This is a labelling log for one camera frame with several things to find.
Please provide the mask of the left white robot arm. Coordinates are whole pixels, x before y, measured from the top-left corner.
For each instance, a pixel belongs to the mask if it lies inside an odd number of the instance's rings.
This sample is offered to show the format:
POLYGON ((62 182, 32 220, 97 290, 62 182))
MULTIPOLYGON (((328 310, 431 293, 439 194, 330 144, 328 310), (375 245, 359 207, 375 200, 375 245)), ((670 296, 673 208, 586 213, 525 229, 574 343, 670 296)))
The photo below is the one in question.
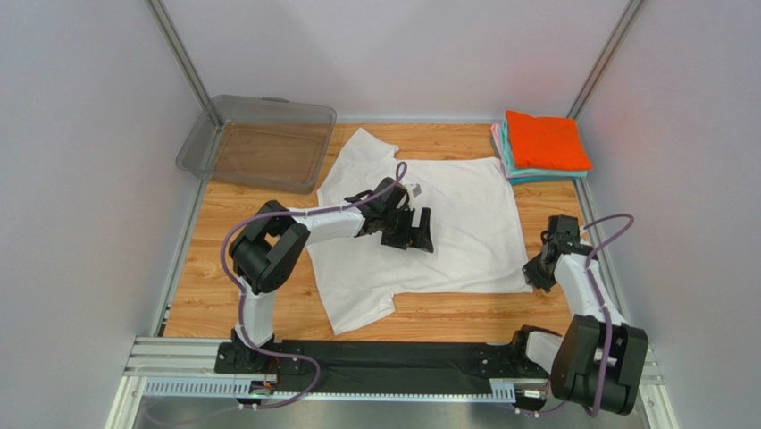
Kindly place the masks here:
POLYGON ((433 252, 431 209, 415 208, 414 196, 400 180, 387 177, 375 189, 331 206, 297 210, 269 201, 235 227, 223 241, 221 257, 239 290, 233 341, 256 353, 273 339, 275 293, 309 245, 378 234, 386 247, 433 252))

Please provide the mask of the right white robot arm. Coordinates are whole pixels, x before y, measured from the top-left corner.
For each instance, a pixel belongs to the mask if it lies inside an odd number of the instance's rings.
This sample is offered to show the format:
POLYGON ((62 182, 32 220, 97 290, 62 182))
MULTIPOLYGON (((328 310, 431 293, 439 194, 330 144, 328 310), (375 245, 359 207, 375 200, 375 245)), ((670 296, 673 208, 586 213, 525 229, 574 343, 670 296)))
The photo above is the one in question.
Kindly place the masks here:
POLYGON ((556 399, 590 416, 627 416, 637 401, 648 336, 612 304, 599 272, 602 248, 583 242, 584 231, 573 216, 550 216, 540 252, 523 266, 530 286, 562 289, 572 316, 566 333, 525 325, 514 334, 513 348, 548 375, 556 399))

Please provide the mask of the white t-shirt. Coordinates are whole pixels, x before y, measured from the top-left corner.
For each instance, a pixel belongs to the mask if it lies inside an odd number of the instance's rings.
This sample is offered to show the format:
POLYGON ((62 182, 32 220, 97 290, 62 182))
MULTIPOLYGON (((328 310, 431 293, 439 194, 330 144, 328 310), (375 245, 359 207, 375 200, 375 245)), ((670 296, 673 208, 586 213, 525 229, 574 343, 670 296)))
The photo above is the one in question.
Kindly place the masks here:
POLYGON ((332 331, 390 315, 402 293, 529 293, 523 230, 512 188, 495 157, 410 160, 405 184, 431 209, 431 253, 381 245, 378 233, 308 246, 332 331))

